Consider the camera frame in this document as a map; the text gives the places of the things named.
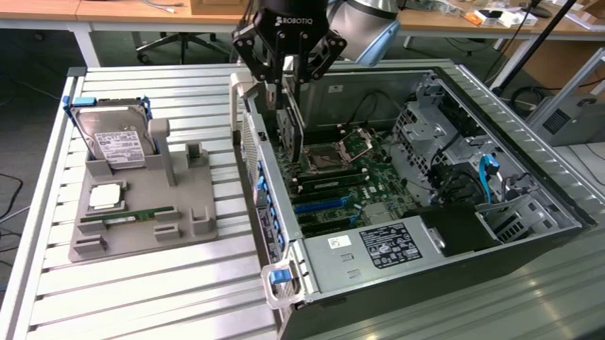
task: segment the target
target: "hard drive label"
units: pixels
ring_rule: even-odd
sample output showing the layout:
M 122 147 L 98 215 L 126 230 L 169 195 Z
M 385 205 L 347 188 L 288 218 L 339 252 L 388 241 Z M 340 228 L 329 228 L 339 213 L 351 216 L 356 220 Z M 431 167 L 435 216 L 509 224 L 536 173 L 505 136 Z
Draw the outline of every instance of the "hard drive label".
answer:
M 360 232 L 368 253 L 379 269 L 423 258 L 404 223 Z
M 145 160 L 137 131 L 101 132 L 95 134 L 95 138 L 110 164 Z

